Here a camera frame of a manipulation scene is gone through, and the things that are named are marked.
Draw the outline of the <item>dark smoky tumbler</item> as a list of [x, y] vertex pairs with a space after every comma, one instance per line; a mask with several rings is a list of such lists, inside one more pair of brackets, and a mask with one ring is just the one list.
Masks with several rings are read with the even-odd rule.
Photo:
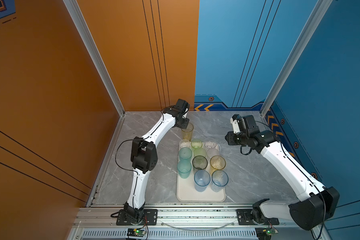
[[205, 170], [208, 166], [208, 160], [204, 156], [195, 156], [192, 161], [194, 170]]

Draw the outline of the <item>left aluminium corner post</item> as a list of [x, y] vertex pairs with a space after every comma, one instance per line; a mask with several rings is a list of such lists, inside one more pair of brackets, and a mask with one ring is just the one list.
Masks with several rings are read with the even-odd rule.
[[99, 76], [118, 112], [121, 117], [125, 116], [125, 109], [122, 105], [120, 97], [116, 91], [115, 85], [110, 77], [107, 67], [102, 59], [102, 56], [98, 50], [95, 40], [91, 34], [91, 31], [87, 25], [84, 15], [80, 9], [77, 1], [63, 0], [71, 19], [73, 20], [76, 29], [91, 57], [91, 60], [96, 67]]

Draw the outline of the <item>small green faceted glass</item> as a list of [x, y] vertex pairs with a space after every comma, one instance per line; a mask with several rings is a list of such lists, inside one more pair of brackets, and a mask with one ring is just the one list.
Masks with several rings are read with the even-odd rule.
[[191, 147], [196, 150], [203, 147], [203, 142], [200, 139], [193, 139], [191, 141]]

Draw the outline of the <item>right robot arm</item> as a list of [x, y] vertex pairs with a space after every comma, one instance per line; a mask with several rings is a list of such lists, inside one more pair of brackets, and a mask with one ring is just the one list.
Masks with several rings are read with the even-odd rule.
[[296, 194], [297, 201], [280, 202], [263, 199], [253, 204], [252, 219], [261, 225], [269, 219], [294, 221], [309, 231], [332, 218], [340, 199], [339, 192], [327, 188], [308, 173], [283, 146], [271, 130], [260, 131], [252, 115], [233, 115], [233, 130], [225, 139], [230, 146], [249, 147], [267, 159]]

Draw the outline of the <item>clear stemmed glass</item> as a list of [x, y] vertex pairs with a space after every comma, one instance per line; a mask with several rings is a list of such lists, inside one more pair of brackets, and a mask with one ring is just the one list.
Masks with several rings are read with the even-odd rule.
[[204, 144], [204, 147], [207, 148], [207, 149], [216, 149], [218, 151], [220, 151], [220, 145], [215, 142], [215, 141], [205, 141], [203, 142]]

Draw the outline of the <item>light blue clear tumbler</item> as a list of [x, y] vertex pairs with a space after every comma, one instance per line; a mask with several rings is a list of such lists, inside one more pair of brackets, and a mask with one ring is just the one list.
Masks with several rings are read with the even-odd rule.
[[219, 192], [228, 184], [228, 174], [222, 170], [216, 170], [212, 174], [211, 178], [211, 189], [214, 192]]

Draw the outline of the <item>clear plastic cup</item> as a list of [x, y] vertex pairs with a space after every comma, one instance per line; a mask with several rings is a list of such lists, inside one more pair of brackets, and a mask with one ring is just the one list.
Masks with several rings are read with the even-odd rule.
[[207, 150], [207, 156], [209, 159], [215, 157], [215, 156], [219, 156], [220, 155], [220, 151], [216, 148], [213, 149], [208, 149]]

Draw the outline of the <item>light green dotted cup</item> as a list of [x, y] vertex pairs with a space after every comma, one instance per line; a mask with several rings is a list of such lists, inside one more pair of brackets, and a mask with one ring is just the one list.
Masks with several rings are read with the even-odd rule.
[[207, 152], [204, 148], [196, 148], [194, 150], [194, 156], [202, 156], [202, 157], [206, 157], [207, 156]]

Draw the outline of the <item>small clear faceted glass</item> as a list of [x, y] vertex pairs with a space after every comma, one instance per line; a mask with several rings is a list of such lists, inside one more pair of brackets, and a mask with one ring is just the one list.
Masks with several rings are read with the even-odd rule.
[[182, 149], [182, 148], [190, 148], [191, 147], [191, 142], [189, 140], [187, 140], [187, 139], [183, 139], [183, 140], [180, 141], [179, 147], [180, 147], [180, 149]]

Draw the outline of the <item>grey-blue frosted tumbler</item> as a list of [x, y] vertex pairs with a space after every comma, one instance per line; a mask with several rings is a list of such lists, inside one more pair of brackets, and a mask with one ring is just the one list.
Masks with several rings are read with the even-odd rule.
[[211, 176], [206, 170], [198, 170], [194, 174], [195, 189], [198, 192], [205, 191], [210, 181]]

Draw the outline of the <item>aluminium corner post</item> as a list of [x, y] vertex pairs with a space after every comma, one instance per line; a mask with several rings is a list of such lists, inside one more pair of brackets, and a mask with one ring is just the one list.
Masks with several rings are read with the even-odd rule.
[[91, 57], [91, 60], [96, 67], [99, 76], [118, 112], [121, 117], [125, 116], [125, 109], [122, 105], [120, 97], [116, 91], [115, 85], [110, 77], [107, 67], [102, 59], [102, 56], [98, 50], [95, 40], [91, 34], [91, 31], [87, 25], [84, 15], [80, 9], [77, 1], [63, 0], [71, 19], [73, 20], [76, 29]]
[[315, 33], [317, 27], [319, 26], [332, 2], [332, 0], [320, 0], [317, 1], [317, 3], [315, 4], [315, 7], [313, 8], [286, 62], [284, 63], [269, 94], [267, 95], [267, 98], [264, 101], [264, 104], [260, 110], [260, 115], [262, 117], [265, 117], [268, 110], [271, 108], [272, 103], [275, 101], [277, 95], [279, 94], [280, 90], [288, 79], [290, 73], [298, 62], [300, 56], [305, 50], [307, 44]]

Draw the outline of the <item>yellow tumbler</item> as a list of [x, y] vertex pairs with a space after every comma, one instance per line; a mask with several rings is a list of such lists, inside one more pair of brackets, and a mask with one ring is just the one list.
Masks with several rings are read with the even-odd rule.
[[210, 159], [210, 174], [217, 170], [223, 170], [226, 167], [226, 160], [222, 156], [213, 156]]

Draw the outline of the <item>left green circuit board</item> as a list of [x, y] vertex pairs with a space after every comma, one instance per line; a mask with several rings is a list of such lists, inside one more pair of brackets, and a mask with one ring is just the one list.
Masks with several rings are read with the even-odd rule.
[[127, 230], [126, 239], [127, 240], [143, 240], [147, 238], [148, 232], [146, 229], [132, 229]]

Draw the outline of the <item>teal textured tumbler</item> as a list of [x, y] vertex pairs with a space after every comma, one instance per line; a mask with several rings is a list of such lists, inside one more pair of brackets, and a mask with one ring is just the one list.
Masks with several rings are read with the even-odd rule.
[[187, 179], [191, 173], [192, 165], [188, 160], [180, 160], [178, 165], [178, 175], [182, 179]]
[[179, 150], [179, 159], [180, 161], [191, 161], [193, 152], [190, 148], [188, 147], [183, 147]]

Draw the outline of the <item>amber tall tumbler back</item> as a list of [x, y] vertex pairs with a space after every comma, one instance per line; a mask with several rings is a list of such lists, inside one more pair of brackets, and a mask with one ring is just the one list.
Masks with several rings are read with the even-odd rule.
[[182, 129], [183, 140], [191, 141], [193, 137], [194, 125], [188, 123], [188, 126], [185, 129]]

